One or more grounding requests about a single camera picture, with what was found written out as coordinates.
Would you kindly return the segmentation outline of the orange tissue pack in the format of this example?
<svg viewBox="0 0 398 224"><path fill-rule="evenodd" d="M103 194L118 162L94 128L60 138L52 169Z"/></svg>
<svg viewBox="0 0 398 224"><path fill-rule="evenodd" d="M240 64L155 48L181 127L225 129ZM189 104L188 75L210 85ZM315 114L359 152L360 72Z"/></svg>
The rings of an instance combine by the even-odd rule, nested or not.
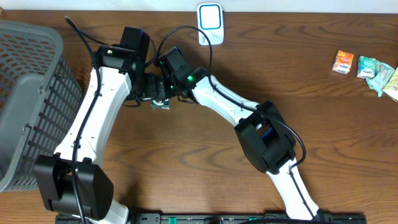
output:
<svg viewBox="0 0 398 224"><path fill-rule="evenodd" d="M334 72L348 74L351 70L354 54L339 50L336 54L335 61L332 65Z"/></svg>

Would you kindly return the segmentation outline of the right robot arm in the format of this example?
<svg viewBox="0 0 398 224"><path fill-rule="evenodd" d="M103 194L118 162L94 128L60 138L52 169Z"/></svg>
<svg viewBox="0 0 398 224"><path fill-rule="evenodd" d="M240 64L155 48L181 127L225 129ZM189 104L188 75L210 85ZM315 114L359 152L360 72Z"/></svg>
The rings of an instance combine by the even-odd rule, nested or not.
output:
<svg viewBox="0 0 398 224"><path fill-rule="evenodd" d="M157 64L170 90L206 106L230 122L243 153L259 172L276 186L289 218L314 220L319 207L301 179L294 147L303 144L270 101L247 100L223 86L205 68L194 69L174 47L157 57Z"/></svg>

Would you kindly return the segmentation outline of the dark green round-logo packet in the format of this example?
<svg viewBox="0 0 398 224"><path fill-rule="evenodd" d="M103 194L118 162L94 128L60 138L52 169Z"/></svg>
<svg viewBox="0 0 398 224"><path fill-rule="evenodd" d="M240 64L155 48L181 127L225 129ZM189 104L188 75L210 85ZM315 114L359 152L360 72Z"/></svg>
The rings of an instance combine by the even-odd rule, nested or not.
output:
<svg viewBox="0 0 398 224"><path fill-rule="evenodd" d="M171 104L171 99L166 99L166 100L152 100L150 106L153 109L165 109L169 110L170 109L170 104Z"/></svg>

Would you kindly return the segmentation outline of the mint green pouch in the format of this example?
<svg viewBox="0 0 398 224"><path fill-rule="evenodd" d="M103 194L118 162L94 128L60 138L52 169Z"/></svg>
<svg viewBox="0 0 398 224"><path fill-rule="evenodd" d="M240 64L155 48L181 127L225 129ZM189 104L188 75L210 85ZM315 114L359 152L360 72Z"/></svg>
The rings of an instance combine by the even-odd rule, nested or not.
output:
<svg viewBox="0 0 398 224"><path fill-rule="evenodd" d="M375 63L375 77L367 78L366 83L369 88L377 92L377 96L381 97L383 94L383 89L385 85L390 80L391 76L394 74L395 69L390 65L376 61Z"/></svg>

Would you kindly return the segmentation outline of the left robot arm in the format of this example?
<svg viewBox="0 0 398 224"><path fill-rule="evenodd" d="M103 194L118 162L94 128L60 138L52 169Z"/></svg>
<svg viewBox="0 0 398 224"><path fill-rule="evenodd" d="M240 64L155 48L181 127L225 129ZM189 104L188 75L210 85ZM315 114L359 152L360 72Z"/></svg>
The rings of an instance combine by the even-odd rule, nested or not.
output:
<svg viewBox="0 0 398 224"><path fill-rule="evenodd" d="M127 100L165 98L161 79L147 73L150 37L125 27L119 44L92 54L90 87L77 116L51 156L39 156L34 174L47 210L78 217L80 223L127 223L127 206L114 199L114 185L102 170L114 120Z"/></svg>

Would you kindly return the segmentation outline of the green tissue pack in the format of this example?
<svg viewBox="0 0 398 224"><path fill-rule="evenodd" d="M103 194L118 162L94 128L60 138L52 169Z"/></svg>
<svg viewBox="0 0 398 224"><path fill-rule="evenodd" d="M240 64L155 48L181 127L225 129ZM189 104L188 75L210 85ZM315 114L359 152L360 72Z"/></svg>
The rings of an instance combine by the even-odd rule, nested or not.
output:
<svg viewBox="0 0 398 224"><path fill-rule="evenodd" d="M374 78L376 73L376 59L360 56L358 59L357 77Z"/></svg>

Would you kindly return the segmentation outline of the cream snack bag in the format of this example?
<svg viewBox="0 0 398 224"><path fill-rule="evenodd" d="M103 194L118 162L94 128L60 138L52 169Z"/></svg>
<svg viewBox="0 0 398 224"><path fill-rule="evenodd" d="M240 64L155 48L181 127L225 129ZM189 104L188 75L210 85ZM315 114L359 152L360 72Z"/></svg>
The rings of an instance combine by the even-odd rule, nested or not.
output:
<svg viewBox="0 0 398 224"><path fill-rule="evenodd" d="M388 97L398 102L398 69L394 71L389 81L383 88L383 93L385 93Z"/></svg>

